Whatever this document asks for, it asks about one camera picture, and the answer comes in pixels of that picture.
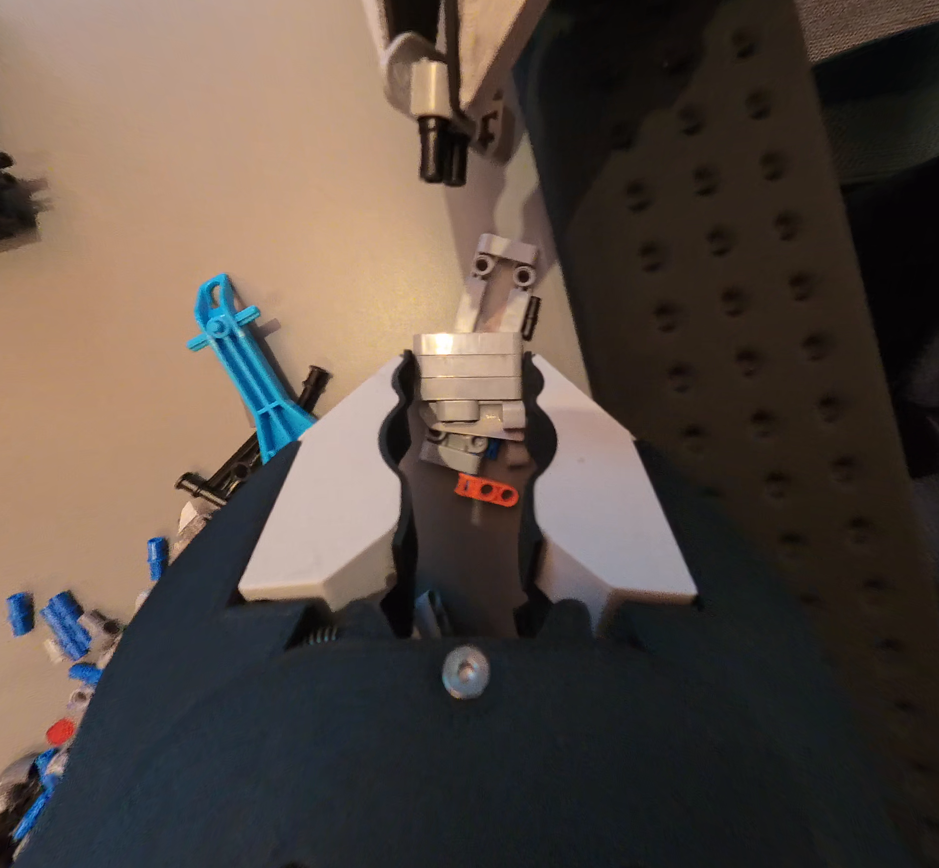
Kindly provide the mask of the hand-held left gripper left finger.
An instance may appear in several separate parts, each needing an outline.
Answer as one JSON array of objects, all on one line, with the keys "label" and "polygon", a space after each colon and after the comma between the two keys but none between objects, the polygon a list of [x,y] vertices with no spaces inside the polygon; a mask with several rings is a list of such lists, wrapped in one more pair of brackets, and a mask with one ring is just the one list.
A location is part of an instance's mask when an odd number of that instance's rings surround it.
[{"label": "hand-held left gripper left finger", "polygon": [[401,462],[416,378],[413,355],[392,358],[299,439],[241,577],[246,600],[311,598],[333,612],[409,600],[417,531]]}]

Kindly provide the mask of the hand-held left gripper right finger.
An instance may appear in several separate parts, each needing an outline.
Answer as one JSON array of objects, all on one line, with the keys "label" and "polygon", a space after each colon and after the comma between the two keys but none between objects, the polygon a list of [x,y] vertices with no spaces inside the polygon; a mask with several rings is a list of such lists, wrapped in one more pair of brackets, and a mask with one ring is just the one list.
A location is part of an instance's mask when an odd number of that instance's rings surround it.
[{"label": "hand-held left gripper right finger", "polygon": [[522,370],[534,462],[519,526],[525,593],[590,613],[692,603],[697,585],[631,432],[543,356],[525,355]]}]

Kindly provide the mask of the small orange connector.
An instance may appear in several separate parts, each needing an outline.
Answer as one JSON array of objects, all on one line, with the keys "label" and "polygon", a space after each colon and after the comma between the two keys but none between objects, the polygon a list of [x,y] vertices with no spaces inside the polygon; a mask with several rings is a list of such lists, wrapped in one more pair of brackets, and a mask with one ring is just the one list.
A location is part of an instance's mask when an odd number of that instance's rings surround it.
[{"label": "small orange connector", "polygon": [[505,508],[514,507],[519,501],[514,486],[480,475],[458,474],[453,492],[462,498]]}]

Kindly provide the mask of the grey building beam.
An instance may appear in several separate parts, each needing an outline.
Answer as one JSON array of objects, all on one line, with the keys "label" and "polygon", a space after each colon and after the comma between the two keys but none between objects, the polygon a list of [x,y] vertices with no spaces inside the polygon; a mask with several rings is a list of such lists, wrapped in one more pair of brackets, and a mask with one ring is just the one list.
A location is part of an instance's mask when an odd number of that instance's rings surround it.
[{"label": "grey building beam", "polygon": [[414,334],[421,399],[521,400],[523,343],[518,332]]},{"label": "grey building beam", "polygon": [[419,459],[455,472],[479,475],[493,446],[525,439],[521,400],[421,401],[418,412],[426,426]]}]

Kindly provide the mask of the black axle pin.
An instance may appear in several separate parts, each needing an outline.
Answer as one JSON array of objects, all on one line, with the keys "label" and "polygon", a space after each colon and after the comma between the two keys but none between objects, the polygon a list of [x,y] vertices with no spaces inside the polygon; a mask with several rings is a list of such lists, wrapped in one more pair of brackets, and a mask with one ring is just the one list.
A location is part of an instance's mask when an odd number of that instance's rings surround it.
[{"label": "black axle pin", "polygon": [[329,370],[318,365],[311,365],[306,377],[300,383],[296,398],[297,404],[312,415],[332,377]]},{"label": "black axle pin", "polygon": [[206,478],[187,472],[177,479],[174,486],[194,499],[209,503],[218,509],[226,505],[234,493],[260,470],[263,464],[259,439],[256,433],[252,433],[213,475]]}]

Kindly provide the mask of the black perforated panel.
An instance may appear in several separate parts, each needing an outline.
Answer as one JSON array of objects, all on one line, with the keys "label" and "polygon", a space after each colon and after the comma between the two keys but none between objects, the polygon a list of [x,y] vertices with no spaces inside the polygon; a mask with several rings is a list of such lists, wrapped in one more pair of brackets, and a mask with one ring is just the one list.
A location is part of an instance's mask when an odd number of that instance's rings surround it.
[{"label": "black perforated panel", "polygon": [[937,594],[793,0],[550,0],[515,69],[593,396],[699,606],[634,607],[804,801],[747,865],[937,866]]}]

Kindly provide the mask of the pile of building kit parts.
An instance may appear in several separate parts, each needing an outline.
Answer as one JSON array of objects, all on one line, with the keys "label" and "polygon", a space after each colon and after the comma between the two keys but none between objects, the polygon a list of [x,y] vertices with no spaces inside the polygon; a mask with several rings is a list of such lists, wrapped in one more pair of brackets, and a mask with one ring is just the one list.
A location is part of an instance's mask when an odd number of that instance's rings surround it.
[{"label": "pile of building kit parts", "polygon": [[2,770],[4,865],[16,858],[63,779],[79,728],[127,628],[102,611],[85,609],[69,590],[50,597],[39,611],[30,593],[13,594],[6,599],[6,614],[16,637],[31,632],[41,618],[48,632],[44,648],[53,662],[66,665],[72,690],[65,712],[47,729],[44,745]]}]

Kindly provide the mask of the person's dark clothing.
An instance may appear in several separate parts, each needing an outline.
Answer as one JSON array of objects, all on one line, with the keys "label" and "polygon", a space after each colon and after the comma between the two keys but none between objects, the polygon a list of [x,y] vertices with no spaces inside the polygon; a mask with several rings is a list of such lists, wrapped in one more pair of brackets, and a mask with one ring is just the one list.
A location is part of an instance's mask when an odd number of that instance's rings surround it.
[{"label": "person's dark clothing", "polygon": [[937,480],[938,0],[795,0],[911,477]]}]

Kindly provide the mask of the cyan frame piece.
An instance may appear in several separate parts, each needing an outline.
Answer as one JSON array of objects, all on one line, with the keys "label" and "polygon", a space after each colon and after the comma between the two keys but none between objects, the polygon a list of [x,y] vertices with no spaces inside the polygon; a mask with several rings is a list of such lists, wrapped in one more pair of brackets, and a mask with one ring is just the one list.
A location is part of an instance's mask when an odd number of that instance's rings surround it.
[{"label": "cyan frame piece", "polygon": [[199,287],[194,318],[199,333],[187,348],[214,353],[252,415],[261,462],[268,463],[311,428],[314,416],[290,396],[265,357],[249,330],[260,311],[254,305],[237,307],[227,274],[215,275]]}]

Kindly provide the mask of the grey frame piece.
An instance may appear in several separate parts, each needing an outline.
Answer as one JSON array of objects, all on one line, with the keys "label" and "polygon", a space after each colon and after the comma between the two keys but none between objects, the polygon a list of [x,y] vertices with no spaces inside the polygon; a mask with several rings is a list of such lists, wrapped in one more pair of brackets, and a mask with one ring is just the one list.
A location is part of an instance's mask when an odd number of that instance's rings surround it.
[{"label": "grey frame piece", "polygon": [[470,276],[487,280],[493,274],[498,262],[508,262],[513,266],[514,287],[529,290],[535,284],[538,256],[539,248],[532,243],[485,233],[478,241],[471,263]]}]

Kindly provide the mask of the black base plate assembly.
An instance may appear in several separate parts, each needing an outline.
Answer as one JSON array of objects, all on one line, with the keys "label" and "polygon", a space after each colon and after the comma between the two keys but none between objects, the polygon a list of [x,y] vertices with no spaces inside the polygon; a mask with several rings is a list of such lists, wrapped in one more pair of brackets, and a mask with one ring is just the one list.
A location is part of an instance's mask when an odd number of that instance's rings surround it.
[{"label": "black base plate assembly", "polygon": [[44,209],[40,196],[48,189],[44,179],[23,179],[11,172],[15,160],[1,150],[1,242],[24,238],[37,231]]}]

